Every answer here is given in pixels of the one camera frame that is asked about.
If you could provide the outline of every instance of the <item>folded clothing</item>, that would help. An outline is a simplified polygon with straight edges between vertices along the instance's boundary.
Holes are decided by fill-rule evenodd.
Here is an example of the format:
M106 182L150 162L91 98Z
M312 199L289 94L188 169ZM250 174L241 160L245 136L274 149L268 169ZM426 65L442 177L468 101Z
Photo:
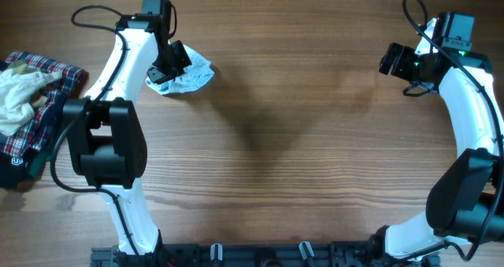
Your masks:
M35 116L31 96L61 78L61 72L26 70L28 65L23 64L0 73L0 133L5 136L13 135Z
M60 63L53 59L28 52L15 51L7 58L7 63L24 59L31 69L44 72L61 72L62 78L47 84L40 90L47 102L35 111L35 116L19 128L14 135L0 134L0 152L13 158L22 158L28 149L41 151L54 133L54 125L61 115L63 105L83 77L84 71L76 66Z

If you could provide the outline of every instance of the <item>wood grain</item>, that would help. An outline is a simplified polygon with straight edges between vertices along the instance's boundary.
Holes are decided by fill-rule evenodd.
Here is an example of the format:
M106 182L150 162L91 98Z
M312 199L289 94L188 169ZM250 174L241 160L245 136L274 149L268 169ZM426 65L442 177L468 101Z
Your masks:
M27 50L78 65L90 73L85 90L113 37L72 26L72 12L104 4L135 13L141 1L0 0L0 57ZM144 87L139 96L149 147L143 182L165 242L366 239L424 209L456 150L440 97L405 98L406 82L377 72L389 43L418 42L401 0L171 1L176 39L216 75L195 93L165 98ZM500 0L425 2L431 16L476 16L473 50L491 59L502 104ZM78 19L112 26L116 17ZM67 146L57 171L85 185ZM48 172L29 192L0 191L0 211L1 266L86 266L91 247L117 241L99 196L67 193ZM465 265L501 262L502 246L488 244ZM443 256L444 266L461 264L451 250Z

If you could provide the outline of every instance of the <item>cloth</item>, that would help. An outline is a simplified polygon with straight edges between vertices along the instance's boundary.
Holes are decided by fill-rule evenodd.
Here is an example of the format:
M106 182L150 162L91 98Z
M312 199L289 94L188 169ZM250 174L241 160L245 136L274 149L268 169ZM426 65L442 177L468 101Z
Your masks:
M189 46L184 45L183 47L192 62L192 65L183 69L185 71L184 74L161 84L152 83L149 77L146 78L145 82L147 86L158 94L169 95L196 91L212 79L213 70L210 68L210 61L207 61L201 54L192 50Z
M5 136L13 135L35 116L30 97L38 89L61 78L61 72L23 73L17 71L19 68L28 69L28 65L0 73L0 133Z
M13 63L20 59L26 60L30 69L41 69L48 73L62 72L62 78L47 84L41 90L41 94L47 97L47 102L35 111L35 117L31 121L12 136L0 135L0 152L14 158L22 158L29 148L36 151L44 148L54 132L54 125L57 117L61 115L63 105L84 74L84 71L76 66L28 52L15 51L9 55L6 62Z

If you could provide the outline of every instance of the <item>light blue cloth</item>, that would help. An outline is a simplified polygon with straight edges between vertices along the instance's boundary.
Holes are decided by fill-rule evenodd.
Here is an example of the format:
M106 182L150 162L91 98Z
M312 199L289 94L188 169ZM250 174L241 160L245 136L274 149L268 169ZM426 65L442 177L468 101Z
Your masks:
M189 46L184 45L183 47L192 62L192 65L183 69L185 71L184 74L162 84L152 83L149 77L146 78L145 82L147 86L158 94L169 95L196 91L212 79L214 73L210 68L211 62L207 61L201 54L192 50Z

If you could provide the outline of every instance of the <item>pile of clothes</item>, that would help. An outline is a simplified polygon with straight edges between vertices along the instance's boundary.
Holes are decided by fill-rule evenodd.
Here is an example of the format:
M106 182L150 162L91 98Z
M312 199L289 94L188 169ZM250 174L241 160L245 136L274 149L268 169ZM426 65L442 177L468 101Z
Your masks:
M85 71L15 51L0 63L0 187L35 181L59 134L63 105Z

